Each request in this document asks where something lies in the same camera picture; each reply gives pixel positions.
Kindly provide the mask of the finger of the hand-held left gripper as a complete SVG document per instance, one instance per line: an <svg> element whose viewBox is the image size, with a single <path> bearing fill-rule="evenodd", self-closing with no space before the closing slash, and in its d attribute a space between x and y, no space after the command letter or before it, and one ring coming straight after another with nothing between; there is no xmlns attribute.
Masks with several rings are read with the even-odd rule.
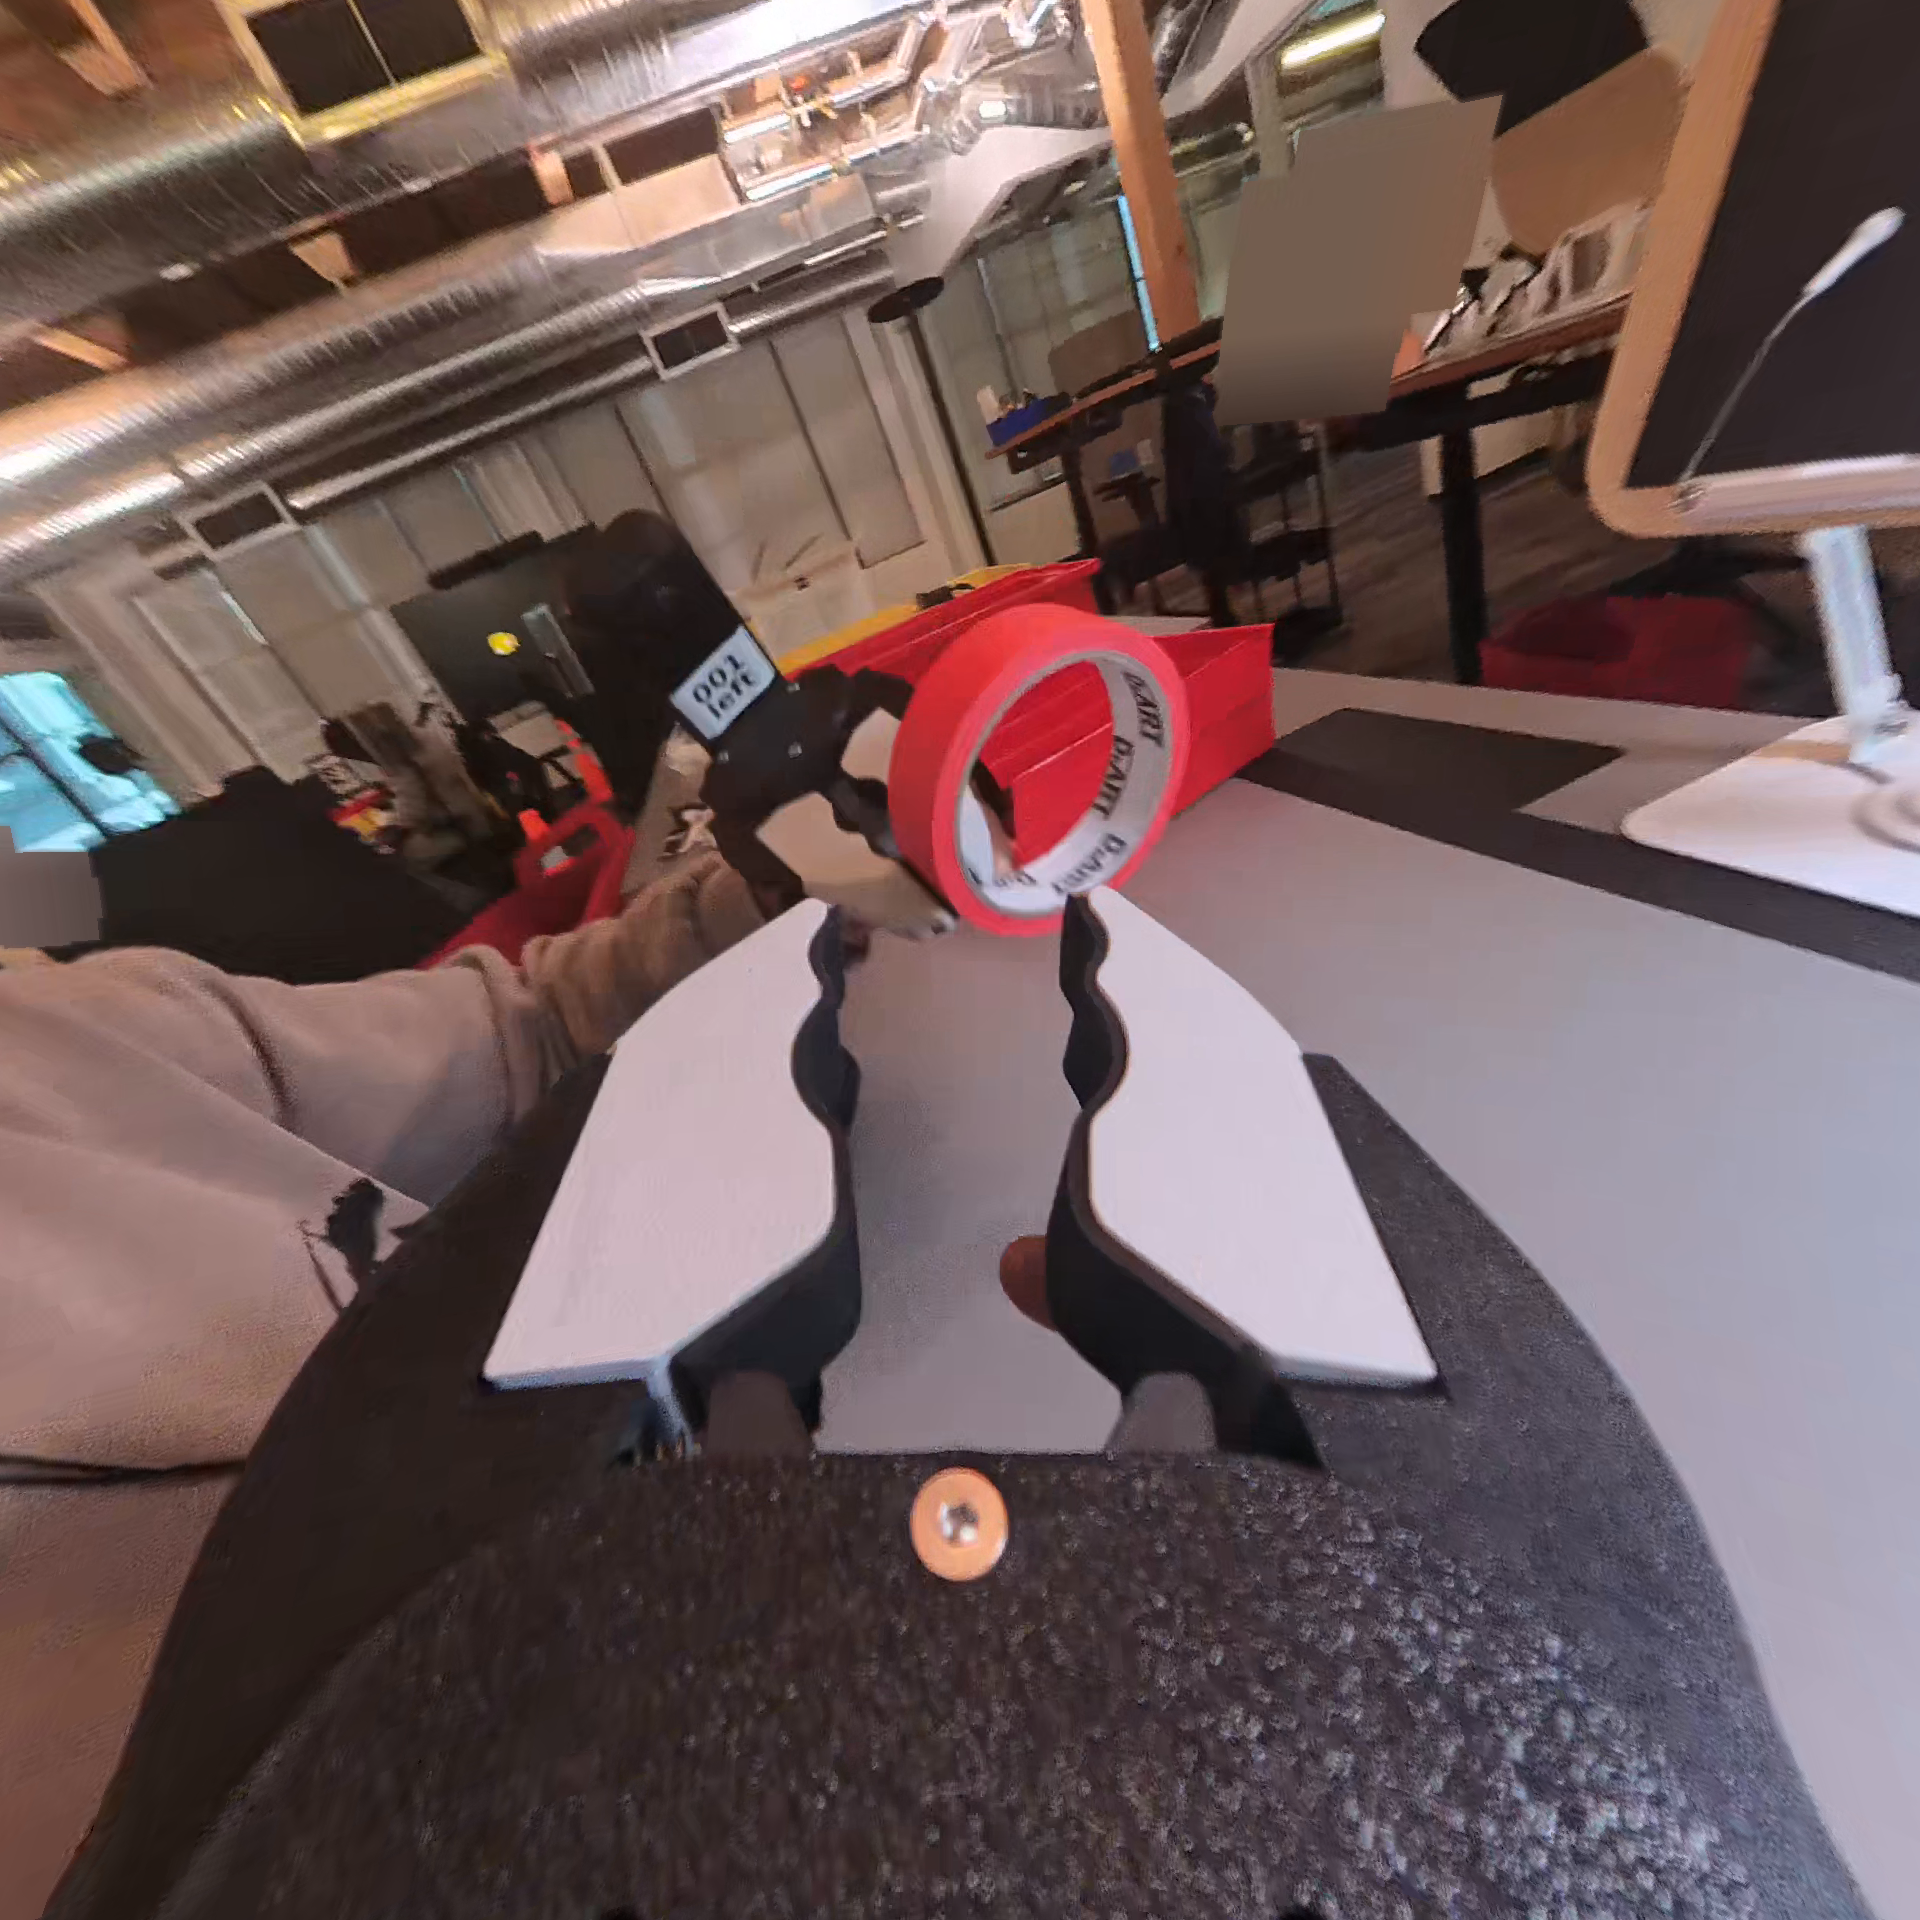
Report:
<svg viewBox="0 0 1920 1920"><path fill-rule="evenodd" d="M890 783L915 687L876 668L807 672L807 741L828 780Z"/></svg>
<svg viewBox="0 0 1920 1920"><path fill-rule="evenodd" d="M930 941L957 927L954 909L897 854L834 818L828 796L791 800L752 832L807 898L837 907L857 930Z"/></svg>

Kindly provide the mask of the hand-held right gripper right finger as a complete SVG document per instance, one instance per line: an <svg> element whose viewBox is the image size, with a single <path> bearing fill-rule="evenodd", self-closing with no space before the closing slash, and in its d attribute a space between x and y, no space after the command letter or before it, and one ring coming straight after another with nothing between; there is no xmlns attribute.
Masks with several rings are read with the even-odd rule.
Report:
<svg viewBox="0 0 1920 1920"><path fill-rule="evenodd" d="M1432 1396L1425 1328L1306 1052L1128 896L1068 903L1077 1115L1047 1219L1051 1325L1131 1399L1203 1396L1228 1450L1308 1450L1296 1388Z"/></svg>

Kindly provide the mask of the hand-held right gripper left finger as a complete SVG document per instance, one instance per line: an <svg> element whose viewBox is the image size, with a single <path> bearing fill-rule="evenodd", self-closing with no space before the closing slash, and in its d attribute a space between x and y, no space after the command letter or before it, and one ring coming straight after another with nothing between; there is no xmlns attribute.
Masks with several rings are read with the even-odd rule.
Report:
<svg viewBox="0 0 1920 1920"><path fill-rule="evenodd" d="M667 1432L735 1376L807 1429L861 1315L844 927L802 901L651 1006L607 1076L503 1312L497 1389L637 1386Z"/></svg>

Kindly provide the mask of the red tape roll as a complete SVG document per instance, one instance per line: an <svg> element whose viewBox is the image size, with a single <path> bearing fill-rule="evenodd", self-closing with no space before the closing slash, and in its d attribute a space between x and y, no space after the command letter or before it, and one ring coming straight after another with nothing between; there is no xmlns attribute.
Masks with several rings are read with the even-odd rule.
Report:
<svg viewBox="0 0 1920 1920"><path fill-rule="evenodd" d="M1001 868L972 774L1004 718L1033 691L1085 668L1112 718L1095 792L1068 834ZM1194 714L1165 647L1105 614L1051 604L995 612L952 639L912 687L887 767L900 862L963 920L992 938L1042 938L1068 903L1128 879L1164 837L1188 772Z"/></svg>

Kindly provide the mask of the red plastic bin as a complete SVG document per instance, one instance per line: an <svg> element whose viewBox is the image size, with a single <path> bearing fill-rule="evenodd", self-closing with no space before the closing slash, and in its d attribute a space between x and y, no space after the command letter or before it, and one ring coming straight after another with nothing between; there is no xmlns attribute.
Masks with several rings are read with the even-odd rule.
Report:
<svg viewBox="0 0 1920 1920"><path fill-rule="evenodd" d="M922 612L800 675L816 666L847 672L868 666L919 683L954 635L996 611L1056 604L1093 612L1095 574L1093 560L1042 564L1020 580ZM1175 800L1186 810L1276 742L1268 635L1266 629L1196 629L1164 635L1160 647L1181 677L1192 718L1192 754ZM1081 668L1023 698L996 724L984 752L984 778L1020 853L1042 853L1065 837L1072 805L1095 796L1112 742L1108 702L1097 675Z"/></svg>

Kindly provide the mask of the red plastic basket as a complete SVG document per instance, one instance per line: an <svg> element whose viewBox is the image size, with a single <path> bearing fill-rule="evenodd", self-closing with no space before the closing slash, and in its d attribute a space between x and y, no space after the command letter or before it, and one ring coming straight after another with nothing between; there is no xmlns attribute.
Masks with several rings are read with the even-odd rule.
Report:
<svg viewBox="0 0 1920 1920"><path fill-rule="evenodd" d="M525 839L513 862L513 890L490 903L441 948L419 963L433 970L468 948L519 963L539 939L608 920L621 906L633 829L610 806L585 802Z"/></svg>

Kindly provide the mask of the standing desk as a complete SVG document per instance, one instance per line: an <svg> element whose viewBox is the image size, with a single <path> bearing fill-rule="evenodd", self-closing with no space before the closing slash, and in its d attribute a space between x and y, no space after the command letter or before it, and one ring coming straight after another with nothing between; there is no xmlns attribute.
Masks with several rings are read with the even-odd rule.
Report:
<svg viewBox="0 0 1920 1920"><path fill-rule="evenodd" d="M1020 434L996 439L989 448L987 458L1005 461L1010 474L1027 474L1047 461L1063 468L1077 533L1074 556L1095 563L1093 592L1099 612L1121 612L1131 594L1145 588L1153 614L1164 614L1160 576L1181 570L1184 550L1160 519L1115 541L1099 539L1085 480L1085 446L1112 432L1135 407L1207 381L1219 359L1223 325L1226 320L1204 320L1129 367L1099 378L1074 398L1050 395L1044 418Z"/></svg>

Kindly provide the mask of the black floor lamp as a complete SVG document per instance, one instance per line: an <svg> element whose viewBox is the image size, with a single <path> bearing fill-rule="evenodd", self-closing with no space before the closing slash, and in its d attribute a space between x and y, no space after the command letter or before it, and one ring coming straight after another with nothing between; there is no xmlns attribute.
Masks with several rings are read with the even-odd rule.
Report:
<svg viewBox="0 0 1920 1920"><path fill-rule="evenodd" d="M943 432L952 476L968 507L968 519L976 536L976 547L981 550L981 563L996 564L996 556L992 548L992 530L972 485L968 452L963 450L963 440L957 439L954 411L947 403L939 370L936 367L932 351L928 346L928 331L922 320L922 312L937 301L943 290L944 279L939 275L898 284L871 303L868 322L877 326L905 330L905 339L909 340L912 351L919 360L922 380L928 392L928 405Z"/></svg>

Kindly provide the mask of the ceiling air vent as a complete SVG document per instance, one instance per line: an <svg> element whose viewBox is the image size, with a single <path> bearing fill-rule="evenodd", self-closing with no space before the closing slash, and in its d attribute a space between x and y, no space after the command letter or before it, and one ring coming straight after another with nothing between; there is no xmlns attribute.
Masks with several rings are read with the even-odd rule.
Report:
<svg viewBox="0 0 1920 1920"><path fill-rule="evenodd" d="M507 77L471 2L219 2L303 144L339 142Z"/></svg>

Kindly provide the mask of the red storage crate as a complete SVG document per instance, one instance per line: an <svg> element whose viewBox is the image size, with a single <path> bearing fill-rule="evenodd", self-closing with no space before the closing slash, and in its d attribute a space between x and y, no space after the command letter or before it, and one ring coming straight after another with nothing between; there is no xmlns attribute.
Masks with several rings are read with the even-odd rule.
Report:
<svg viewBox="0 0 1920 1920"><path fill-rule="evenodd" d="M1765 643L1727 597L1579 594L1513 614L1480 648L1489 687L1733 710Z"/></svg>

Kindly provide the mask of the wooden desk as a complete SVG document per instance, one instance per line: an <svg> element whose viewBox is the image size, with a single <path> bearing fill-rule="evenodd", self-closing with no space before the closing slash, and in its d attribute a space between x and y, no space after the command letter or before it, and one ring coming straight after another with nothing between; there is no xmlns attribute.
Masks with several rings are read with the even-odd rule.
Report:
<svg viewBox="0 0 1920 1920"><path fill-rule="evenodd" d="M1631 295L1620 295L1573 318L1395 374L1387 405L1360 421L1360 436L1371 448L1439 443L1448 647L1457 683L1481 680L1481 645L1491 631L1472 436L1489 424L1596 400L1628 306Z"/></svg>

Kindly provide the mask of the tan cardboard sheet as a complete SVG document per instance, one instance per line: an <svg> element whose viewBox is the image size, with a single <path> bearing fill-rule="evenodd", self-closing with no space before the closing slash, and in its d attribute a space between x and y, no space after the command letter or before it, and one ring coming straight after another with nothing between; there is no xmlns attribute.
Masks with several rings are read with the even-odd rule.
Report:
<svg viewBox="0 0 1920 1920"><path fill-rule="evenodd" d="M1571 228L1648 203L1685 109L1685 70L1650 47L1495 138L1491 188L1508 240L1548 254Z"/></svg>

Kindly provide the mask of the black square sheet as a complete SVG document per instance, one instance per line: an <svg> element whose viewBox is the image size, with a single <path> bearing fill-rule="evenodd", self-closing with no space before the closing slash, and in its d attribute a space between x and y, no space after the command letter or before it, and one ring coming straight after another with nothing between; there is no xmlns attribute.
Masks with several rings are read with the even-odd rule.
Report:
<svg viewBox="0 0 1920 1920"><path fill-rule="evenodd" d="M1453 2L1413 40L1452 99L1500 99L1498 138L1645 47L1631 2Z"/></svg>

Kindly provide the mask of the wooden support post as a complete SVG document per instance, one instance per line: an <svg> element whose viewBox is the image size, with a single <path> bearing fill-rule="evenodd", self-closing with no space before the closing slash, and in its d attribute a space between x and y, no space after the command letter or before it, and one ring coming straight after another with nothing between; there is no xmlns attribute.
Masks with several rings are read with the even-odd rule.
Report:
<svg viewBox="0 0 1920 1920"><path fill-rule="evenodd" d="M1103 109L1128 202L1145 299L1160 339L1199 330L1199 301L1179 186L1169 149L1162 85L1144 2L1083 2Z"/></svg>

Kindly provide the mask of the silver spiral air duct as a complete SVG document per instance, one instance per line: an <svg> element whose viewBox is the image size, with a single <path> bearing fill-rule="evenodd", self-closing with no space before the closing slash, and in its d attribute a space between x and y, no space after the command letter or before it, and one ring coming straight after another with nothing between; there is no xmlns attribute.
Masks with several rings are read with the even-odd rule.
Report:
<svg viewBox="0 0 1920 1920"><path fill-rule="evenodd" d="M5 330L68 320L175 267L255 251L339 213L411 198L528 149L651 128L807 52L699 66L691 37L487 60L300 114L264 92L181 94L123 111L95 149L5 164Z"/></svg>

